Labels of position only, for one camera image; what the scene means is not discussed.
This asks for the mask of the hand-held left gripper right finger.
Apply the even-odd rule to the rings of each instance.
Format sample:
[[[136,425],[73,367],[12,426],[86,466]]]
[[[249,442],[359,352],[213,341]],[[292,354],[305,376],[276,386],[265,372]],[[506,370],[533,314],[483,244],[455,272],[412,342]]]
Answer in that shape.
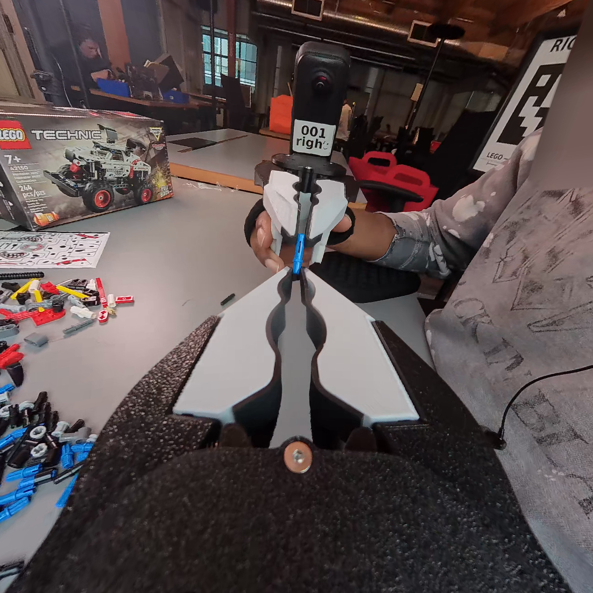
[[[309,384],[315,445],[341,447],[359,428],[420,422],[376,320],[310,270],[301,272],[301,300],[315,348]]]

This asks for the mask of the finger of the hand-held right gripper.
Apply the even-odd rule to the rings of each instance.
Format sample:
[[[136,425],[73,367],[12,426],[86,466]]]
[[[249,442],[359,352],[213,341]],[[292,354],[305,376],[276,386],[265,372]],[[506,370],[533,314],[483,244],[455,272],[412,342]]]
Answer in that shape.
[[[273,170],[264,187],[264,208],[271,218],[271,249],[280,253],[284,242],[296,242],[304,233],[300,202],[304,179],[284,170]]]
[[[346,208],[346,190],[343,182],[315,182],[306,224],[306,248],[311,248],[309,264],[322,262],[329,235],[343,219]]]

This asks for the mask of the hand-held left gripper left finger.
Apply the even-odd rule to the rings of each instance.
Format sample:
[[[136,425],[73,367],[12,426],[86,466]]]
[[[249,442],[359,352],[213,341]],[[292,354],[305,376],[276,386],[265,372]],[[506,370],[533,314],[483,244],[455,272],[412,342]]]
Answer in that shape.
[[[269,447],[282,399],[278,339],[289,300],[290,271],[281,270],[226,308],[173,413],[240,425],[255,447]]]

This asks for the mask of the black bent beam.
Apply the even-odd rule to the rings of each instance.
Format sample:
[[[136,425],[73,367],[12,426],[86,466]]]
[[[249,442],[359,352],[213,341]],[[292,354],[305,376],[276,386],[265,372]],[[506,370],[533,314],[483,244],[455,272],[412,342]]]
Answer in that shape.
[[[313,212],[318,205],[316,174],[311,167],[304,167],[300,171],[300,183],[297,197],[298,220],[297,234],[308,237],[312,225]]]

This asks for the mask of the person's right forearm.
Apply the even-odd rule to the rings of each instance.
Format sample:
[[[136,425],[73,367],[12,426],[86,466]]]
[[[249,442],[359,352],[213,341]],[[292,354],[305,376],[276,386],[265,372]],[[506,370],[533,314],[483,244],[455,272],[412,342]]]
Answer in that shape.
[[[382,213],[396,234],[372,263],[446,279],[465,271],[527,180],[543,129],[532,132],[504,164],[420,212]]]

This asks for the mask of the person's right hand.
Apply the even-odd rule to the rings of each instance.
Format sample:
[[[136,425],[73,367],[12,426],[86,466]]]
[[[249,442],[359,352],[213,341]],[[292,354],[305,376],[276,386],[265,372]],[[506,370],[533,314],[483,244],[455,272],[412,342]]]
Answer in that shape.
[[[355,210],[355,228],[352,235],[330,250],[344,253],[359,259],[374,261],[387,252],[396,229],[391,219],[383,214]],[[257,260],[272,273],[286,266],[292,266],[294,246],[283,243],[279,254],[272,248],[271,218],[266,211],[258,215],[250,235],[250,247]]]

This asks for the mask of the black office chair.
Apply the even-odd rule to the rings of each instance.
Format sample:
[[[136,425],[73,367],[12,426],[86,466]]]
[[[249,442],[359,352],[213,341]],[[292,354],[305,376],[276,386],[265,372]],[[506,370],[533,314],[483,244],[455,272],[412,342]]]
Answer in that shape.
[[[403,212],[406,204],[421,204],[424,198],[408,189],[374,180],[357,182],[363,192],[370,191],[365,210],[368,212]]]

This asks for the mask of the red plastic container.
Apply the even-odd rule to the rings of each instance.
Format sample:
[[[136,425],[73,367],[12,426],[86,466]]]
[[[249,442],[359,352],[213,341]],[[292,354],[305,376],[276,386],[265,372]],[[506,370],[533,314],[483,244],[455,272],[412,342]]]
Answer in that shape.
[[[406,204],[403,212],[419,212],[427,209],[438,194],[438,188],[431,183],[428,174],[417,168],[398,164],[389,152],[367,152],[362,158],[349,157],[349,167],[357,182],[374,180],[408,189],[424,198],[421,204]],[[366,200],[370,191],[362,191]]]

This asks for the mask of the neighbouring grey table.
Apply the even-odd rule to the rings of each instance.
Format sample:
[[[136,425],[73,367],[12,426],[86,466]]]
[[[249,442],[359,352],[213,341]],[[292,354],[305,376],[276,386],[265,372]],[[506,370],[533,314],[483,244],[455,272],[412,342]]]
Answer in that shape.
[[[235,129],[168,135],[174,177],[261,195],[255,168],[277,153],[288,153],[289,139]]]

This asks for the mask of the person's torso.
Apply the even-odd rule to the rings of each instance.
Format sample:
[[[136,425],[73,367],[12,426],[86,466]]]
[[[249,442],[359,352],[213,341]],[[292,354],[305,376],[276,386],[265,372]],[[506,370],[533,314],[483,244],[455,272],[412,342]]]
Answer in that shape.
[[[538,377],[592,365],[592,189],[527,180],[427,320],[441,376],[496,430]],[[592,592],[592,370],[527,387],[497,452],[541,546]]]

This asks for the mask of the pile of mixed building pieces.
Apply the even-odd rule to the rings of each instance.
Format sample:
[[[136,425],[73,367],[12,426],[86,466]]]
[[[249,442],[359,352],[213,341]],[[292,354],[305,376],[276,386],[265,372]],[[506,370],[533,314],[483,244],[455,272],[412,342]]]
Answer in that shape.
[[[50,341],[42,328],[68,318],[62,331],[70,337],[105,324],[118,308],[133,305],[133,295],[108,293],[101,278],[73,278],[53,283],[42,271],[1,273],[1,400],[24,382],[25,347],[44,348]]]

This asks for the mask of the marker sign board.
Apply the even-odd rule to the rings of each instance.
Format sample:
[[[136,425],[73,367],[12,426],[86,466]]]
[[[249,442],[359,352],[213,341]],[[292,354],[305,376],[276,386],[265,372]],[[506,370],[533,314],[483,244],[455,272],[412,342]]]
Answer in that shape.
[[[578,30],[573,25],[537,34],[473,158],[472,174],[501,167],[524,138],[544,125]]]

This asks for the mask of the toy truck box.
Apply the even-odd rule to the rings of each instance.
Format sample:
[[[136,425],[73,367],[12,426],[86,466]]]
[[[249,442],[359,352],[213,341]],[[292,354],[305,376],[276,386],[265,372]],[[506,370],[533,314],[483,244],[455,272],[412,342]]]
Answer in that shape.
[[[164,122],[1,103],[1,218],[40,231],[173,196]]]

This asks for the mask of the sticker sheet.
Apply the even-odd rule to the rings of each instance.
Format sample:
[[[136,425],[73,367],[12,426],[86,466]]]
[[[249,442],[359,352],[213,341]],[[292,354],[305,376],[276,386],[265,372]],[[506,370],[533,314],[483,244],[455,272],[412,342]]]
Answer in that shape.
[[[1,231],[1,269],[94,269],[110,233]]]

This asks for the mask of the pile of blue black pins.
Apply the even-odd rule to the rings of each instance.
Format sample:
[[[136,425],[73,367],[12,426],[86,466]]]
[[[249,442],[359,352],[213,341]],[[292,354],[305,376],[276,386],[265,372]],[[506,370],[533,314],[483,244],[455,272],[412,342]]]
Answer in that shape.
[[[1,400],[1,523],[15,518],[45,485],[66,483],[56,508],[64,508],[98,435],[85,420],[68,422],[48,393],[35,400]]]

